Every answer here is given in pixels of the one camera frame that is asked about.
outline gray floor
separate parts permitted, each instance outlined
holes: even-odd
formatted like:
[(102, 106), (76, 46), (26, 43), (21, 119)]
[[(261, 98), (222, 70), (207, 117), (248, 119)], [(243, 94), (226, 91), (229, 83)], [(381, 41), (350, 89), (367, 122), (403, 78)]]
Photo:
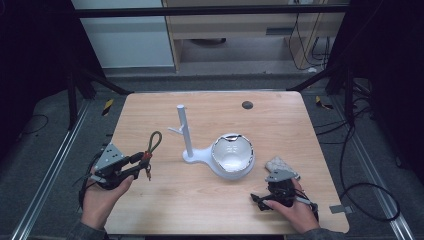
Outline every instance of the gray floor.
[[(203, 91), (203, 90), (244, 90), (269, 89), (284, 90), (295, 86), (312, 76), (308, 70), (298, 70), (291, 61), (291, 55), (281, 38), (267, 39), (227, 39), (224, 44), (213, 41), (186, 41), (182, 55), (181, 69), (177, 73), (148, 73), (143, 76), (111, 77), (117, 85), (137, 92), (147, 91)], [(320, 62), (313, 70), (319, 71)], [(323, 87), (325, 79), (302, 92), (305, 105), (320, 133), (332, 128), (319, 127), (323, 124), (342, 121), (341, 114), (343, 94), (326, 96)], [(45, 200), (41, 202), (37, 217), (28, 234), (31, 238), (63, 238), (78, 219), (78, 187), (72, 183), (86, 170), (88, 162), (112, 134), (125, 102), (125, 96), (117, 95), (99, 84), (94, 84), (97, 96), (86, 101), (79, 97), (80, 108), (87, 107), (84, 121), (72, 139), (72, 147), (64, 151), (64, 162), (57, 167), (58, 175), (52, 176), (51, 188), (47, 189)], [(335, 109), (317, 106), (315, 97), (320, 96), (324, 104), (331, 104)], [(114, 104), (107, 116), (101, 112), (108, 99)], [(357, 110), (368, 106), (365, 101), (357, 103)], [(352, 206), (354, 213), (348, 214), (349, 239), (424, 239), (424, 187), (415, 175), (407, 169), (400, 169), (395, 164), (395, 156), (387, 144), (379, 126), (372, 120), (372, 111), (356, 118), (356, 131), (349, 141), (343, 158), (343, 173), (346, 185), (360, 181), (382, 183), (399, 201), (402, 215), (397, 221), (388, 223), (371, 219), (360, 212), (349, 199), (343, 198), (345, 206)], [(40, 101), (34, 116), (20, 141), (11, 149), (8, 163), (1, 168), (1, 214), (0, 237), (9, 238), (24, 218), (34, 195), (39, 193), (39, 186), (46, 173), (50, 172), (56, 153), (68, 136), (68, 112), (66, 92)], [(347, 128), (342, 127), (330, 134), (319, 135), (325, 159), (339, 194), (342, 192), (339, 175), (342, 142)], [(383, 206), (389, 206), (390, 200), (380, 196), (378, 191), (368, 187), (355, 189), (352, 197), (367, 211), (385, 217)], [(406, 226), (413, 236), (399, 236), (405, 231), (396, 230)], [(299, 239), (300, 236), (289, 236)]]

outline forearm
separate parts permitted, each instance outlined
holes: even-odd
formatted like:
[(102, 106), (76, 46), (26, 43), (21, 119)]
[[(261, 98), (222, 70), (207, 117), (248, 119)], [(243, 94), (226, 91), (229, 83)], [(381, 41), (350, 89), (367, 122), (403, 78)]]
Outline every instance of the forearm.
[(91, 228), (81, 221), (72, 228), (66, 237), (67, 240), (79, 240), (79, 239), (90, 239), (90, 240), (102, 240), (105, 236), (105, 231)]
[(332, 232), (325, 228), (316, 228), (303, 234), (305, 240), (342, 240), (345, 239), (344, 233)]

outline wooden table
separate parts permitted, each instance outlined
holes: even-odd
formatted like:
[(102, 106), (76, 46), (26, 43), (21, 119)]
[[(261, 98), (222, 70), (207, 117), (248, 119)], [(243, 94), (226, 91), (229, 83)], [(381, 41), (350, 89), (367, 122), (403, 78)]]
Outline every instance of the wooden table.
[[(246, 110), (242, 102), (250, 101)], [(235, 132), (252, 143), (256, 163), (245, 177), (218, 177), (206, 164), (183, 160), (183, 136), (178, 129), (177, 105), (186, 107), (194, 148), (210, 146), (219, 136)], [(111, 234), (231, 235), (291, 234), (295, 231), (275, 211), (261, 212), (250, 193), (269, 194), (265, 163), (278, 155), (302, 176), (308, 197), (319, 205), (324, 228), (347, 232), (334, 183), (297, 92), (173, 92), (138, 93), (127, 97), (112, 142), (125, 154), (148, 148), (151, 133), (159, 130), (162, 143), (151, 160), (152, 179), (144, 171), (118, 201), (106, 229)]]

